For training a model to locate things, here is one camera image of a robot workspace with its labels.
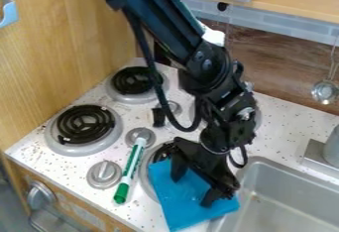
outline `blue cloth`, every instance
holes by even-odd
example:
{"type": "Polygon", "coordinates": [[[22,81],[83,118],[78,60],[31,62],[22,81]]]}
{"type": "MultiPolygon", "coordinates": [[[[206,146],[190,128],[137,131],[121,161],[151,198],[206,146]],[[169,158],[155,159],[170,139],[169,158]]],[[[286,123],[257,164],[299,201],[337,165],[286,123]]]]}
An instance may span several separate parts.
{"type": "Polygon", "coordinates": [[[149,178],[170,231],[177,231],[239,209],[237,197],[230,200],[218,199],[210,208],[200,206],[209,184],[192,170],[188,170],[179,182],[173,182],[170,178],[170,160],[150,164],[149,178]]]}

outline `cable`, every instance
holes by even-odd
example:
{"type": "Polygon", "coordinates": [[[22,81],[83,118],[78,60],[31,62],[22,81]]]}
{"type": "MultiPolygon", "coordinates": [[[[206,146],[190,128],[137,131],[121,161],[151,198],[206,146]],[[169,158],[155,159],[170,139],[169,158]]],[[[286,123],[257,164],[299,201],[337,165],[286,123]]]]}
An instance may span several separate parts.
{"type": "Polygon", "coordinates": [[[241,151],[241,156],[243,157],[243,164],[238,164],[236,161],[234,161],[231,152],[228,154],[228,157],[230,159],[231,164],[237,168],[237,169],[242,169],[248,162],[249,158],[247,156],[246,148],[244,145],[239,146],[240,151],[241,151]]]}
{"type": "Polygon", "coordinates": [[[139,19],[127,8],[123,8],[123,12],[129,21],[132,30],[134,32],[134,35],[139,43],[139,46],[144,54],[145,61],[150,69],[150,78],[152,80],[154,89],[156,91],[156,94],[158,96],[159,102],[162,105],[162,108],[168,117],[169,121],[172,123],[173,126],[177,128],[177,130],[181,132],[192,132],[197,129],[201,122],[201,114],[200,114],[200,105],[201,105],[201,99],[199,97],[195,97],[195,115],[194,115],[194,120],[192,124],[189,127],[183,127],[181,126],[174,115],[172,114],[169,106],[169,102],[166,99],[166,96],[164,94],[164,91],[162,89],[162,86],[158,83],[157,77],[156,77],[156,72],[157,68],[155,65],[155,61],[153,59],[153,56],[151,54],[150,48],[147,44],[147,40],[145,38],[145,34],[143,32],[141,23],[139,19]]]}

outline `speckled countertop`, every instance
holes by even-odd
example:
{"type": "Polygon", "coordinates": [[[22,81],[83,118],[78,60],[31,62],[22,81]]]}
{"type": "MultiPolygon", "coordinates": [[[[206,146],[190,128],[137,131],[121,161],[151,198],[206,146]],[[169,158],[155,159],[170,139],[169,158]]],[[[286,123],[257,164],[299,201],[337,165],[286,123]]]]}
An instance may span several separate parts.
{"type": "MultiPolygon", "coordinates": [[[[163,65],[160,65],[160,68],[170,79],[168,99],[176,101],[183,107],[183,113],[178,116],[178,120],[184,125],[189,125],[187,104],[192,102],[192,97],[178,89],[175,69],[163,65]]],[[[254,144],[247,147],[249,156],[266,157],[339,184],[339,180],[335,178],[300,165],[308,140],[312,138],[325,142],[332,129],[339,124],[339,117],[260,93],[256,93],[255,96],[264,116],[254,144]]],[[[135,127],[152,128],[151,108],[155,107],[158,101],[143,105],[126,105],[113,101],[107,95],[103,81],[71,105],[88,103],[111,107],[122,117],[123,134],[108,149],[87,157],[75,158],[58,155],[49,149],[44,139],[46,122],[8,149],[6,155],[26,169],[43,176],[137,231],[168,231],[161,207],[144,193],[138,178],[131,189],[127,203],[120,206],[112,201],[116,186],[100,190],[90,187],[86,181],[89,168],[103,160],[114,161],[124,168],[131,152],[125,144],[126,133],[135,127]]],[[[175,136],[196,141],[199,134],[198,130],[193,133],[182,133],[172,126],[153,130],[157,135],[155,145],[171,140],[175,136]]],[[[237,151],[234,151],[235,158],[240,157],[239,155],[237,151]]],[[[200,223],[185,231],[205,231],[207,225],[208,222],[200,223]]]]}

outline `sink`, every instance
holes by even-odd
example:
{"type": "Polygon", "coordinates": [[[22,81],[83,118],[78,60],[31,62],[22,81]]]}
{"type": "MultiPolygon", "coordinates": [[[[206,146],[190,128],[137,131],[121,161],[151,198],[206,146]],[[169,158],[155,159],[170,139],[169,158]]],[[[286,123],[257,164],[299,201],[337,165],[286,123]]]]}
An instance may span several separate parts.
{"type": "Polygon", "coordinates": [[[339,186],[265,158],[238,171],[241,208],[210,222],[210,232],[339,231],[339,186]]]}

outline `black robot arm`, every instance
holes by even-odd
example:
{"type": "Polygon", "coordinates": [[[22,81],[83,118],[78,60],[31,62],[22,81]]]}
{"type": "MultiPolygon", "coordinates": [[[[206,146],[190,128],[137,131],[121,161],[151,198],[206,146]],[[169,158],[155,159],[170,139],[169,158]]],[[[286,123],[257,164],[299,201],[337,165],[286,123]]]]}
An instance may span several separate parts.
{"type": "MultiPolygon", "coordinates": [[[[255,137],[256,102],[251,90],[241,81],[243,66],[231,61],[227,50],[204,39],[203,29],[180,0],[106,0],[121,9],[129,21],[151,70],[151,80],[162,108],[180,131],[194,131],[201,119],[207,127],[200,142],[175,138],[171,153],[171,177],[179,180],[187,168],[204,178],[211,188],[202,199],[210,206],[220,197],[232,197],[239,183],[227,166],[230,150],[240,147],[245,160],[245,145],[255,137]],[[182,65],[180,86],[195,96],[195,117],[190,127],[182,127],[172,115],[142,27],[146,27],[168,57],[182,65]]],[[[236,167],[241,165],[231,158],[236,167]]]]}

